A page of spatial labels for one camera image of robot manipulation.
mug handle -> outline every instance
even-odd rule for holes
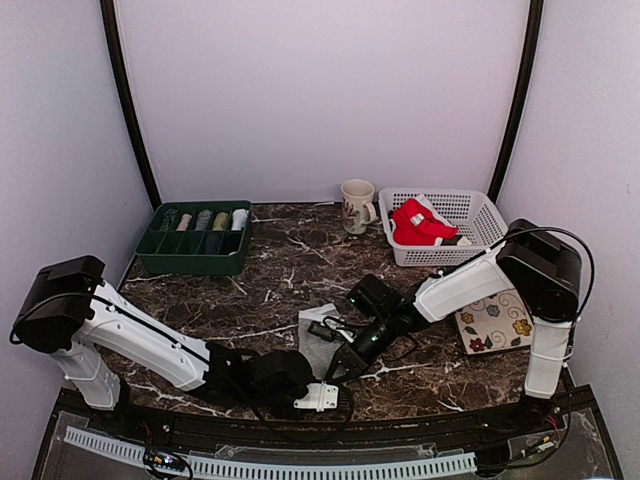
[[[371,202],[364,202],[364,204],[362,206],[366,207],[367,210],[369,211],[369,215],[368,215],[369,219],[368,220],[363,220],[362,221],[363,225],[369,225],[370,223],[372,223],[375,220],[377,220],[378,215],[376,214],[376,207],[374,207]]]

yellow flower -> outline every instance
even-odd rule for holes
[[[516,320],[513,324],[513,328],[518,335],[524,335],[525,337],[529,336],[532,329],[531,325],[529,325],[529,322],[527,322],[525,318],[522,320]]]
[[[470,323],[473,323],[473,315],[471,315],[468,312],[462,312],[460,314],[460,319],[467,325],[469,325]]]

floral tile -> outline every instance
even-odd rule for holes
[[[467,355],[528,347],[533,322],[515,290],[506,290],[456,312]]]

marble table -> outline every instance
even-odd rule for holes
[[[379,222],[364,235],[348,235],[339,205],[255,205],[252,221],[254,234],[242,274],[153,276],[137,261],[122,295],[186,335],[266,353],[297,349],[299,310],[333,302],[347,321],[363,322],[345,294],[365,274],[402,290],[430,271],[398,267]],[[355,399],[353,420],[406,420],[518,400],[528,351],[468,357],[453,321],[415,337],[417,351],[393,361],[411,346],[400,340],[367,374],[347,383]],[[191,398],[114,353],[106,352],[105,360],[126,378],[136,404],[254,418],[248,409],[227,410]]]

black pole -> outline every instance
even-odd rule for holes
[[[544,0],[531,0],[529,4],[529,19],[527,21],[527,31],[524,36],[524,46],[522,48],[522,57],[520,59],[520,70],[518,71],[518,80],[516,88],[513,92],[513,101],[511,102],[511,110],[507,127],[502,139],[502,146],[496,162],[496,168],[493,171],[491,185],[487,196],[492,202],[498,200],[502,183],[507,175],[509,168],[509,160],[513,153],[513,146],[516,143],[522,112],[524,111],[524,103],[527,99],[527,91],[529,90],[529,82],[531,81],[531,71],[533,70],[533,60],[536,56],[536,47],[538,45],[538,34],[540,33],[540,24],[542,23],[542,7]]]
[[[155,210],[162,204],[158,185],[153,177],[149,156],[142,140],[138,117],[133,106],[133,97],[129,88],[129,79],[127,78],[127,70],[125,68],[124,57],[122,55],[122,45],[120,44],[120,35],[118,34],[118,22],[116,18],[116,9],[113,0],[100,0],[102,7],[102,21],[104,23],[104,33],[107,38],[107,46],[109,48],[109,56],[111,57],[111,68],[113,76],[116,80],[118,96],[120,97],[120,106],[124,115],[127,130],[129,131],[129,139],[133,147],[133,153],[136,156],[138,169],[147,190],[149,202]]]

